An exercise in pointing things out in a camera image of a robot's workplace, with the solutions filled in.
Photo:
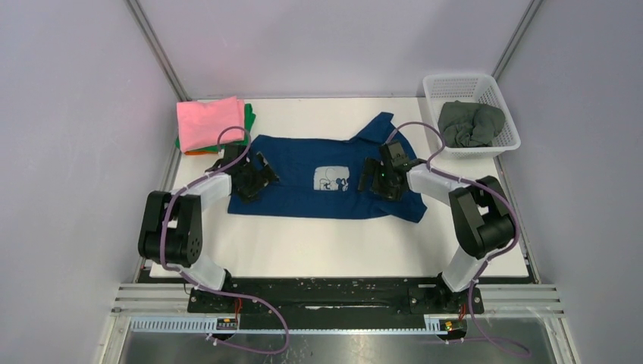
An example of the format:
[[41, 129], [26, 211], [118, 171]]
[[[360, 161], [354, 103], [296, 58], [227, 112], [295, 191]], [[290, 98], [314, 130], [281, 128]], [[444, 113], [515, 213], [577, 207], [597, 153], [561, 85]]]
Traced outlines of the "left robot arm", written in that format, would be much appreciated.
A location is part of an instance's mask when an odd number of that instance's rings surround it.
[[202, 254], [202, 214], [229, 196], [254, 202], [279, 177], [260, 152], [249, 146], [227, 146], [223, 156], [202, 176], [172, 191], [152, 191], [146, 199], [138, 253], [167, 271], [180, 274], [195, 288], [207, 291], [206, 302], [216, 311], [235, 301], [225, 283], [228, 270]]

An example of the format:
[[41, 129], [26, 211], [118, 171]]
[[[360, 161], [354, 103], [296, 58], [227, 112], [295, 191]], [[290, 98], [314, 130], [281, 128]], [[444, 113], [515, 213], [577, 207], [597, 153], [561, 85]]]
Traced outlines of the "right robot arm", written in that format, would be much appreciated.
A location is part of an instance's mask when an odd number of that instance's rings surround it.
[[367, 158], [358, 190], [370, 190], [388, 202], [407, 193], [431, 197], [450, 208], [459, 244], [449, 265], [429, 288], [411, 288], [407, 294], [413, 314], [482, 313], [475, 286], [491, 259], [518, 240], [519, 229], [497, 178], [467, 180], [411, 159], [400, 142], [379, 147], [380, 158]]

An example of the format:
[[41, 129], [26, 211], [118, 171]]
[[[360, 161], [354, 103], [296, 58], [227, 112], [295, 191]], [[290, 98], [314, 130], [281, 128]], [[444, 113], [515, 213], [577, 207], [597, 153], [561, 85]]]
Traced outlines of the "blue printed t-shirt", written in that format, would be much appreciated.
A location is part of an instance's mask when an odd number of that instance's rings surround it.
[[427, 208], [418, 193], [386, 201], [358, 190], [367, 158], [379, 158], [379, 146], [394, 131], [393, 114], [381, 112], [348, 140], [295, 139], [267, 135], [251, 143], [278, 176], [252, 202], [231, 196], [232, 215], [363, 220], [394, 216], [418, 223]]

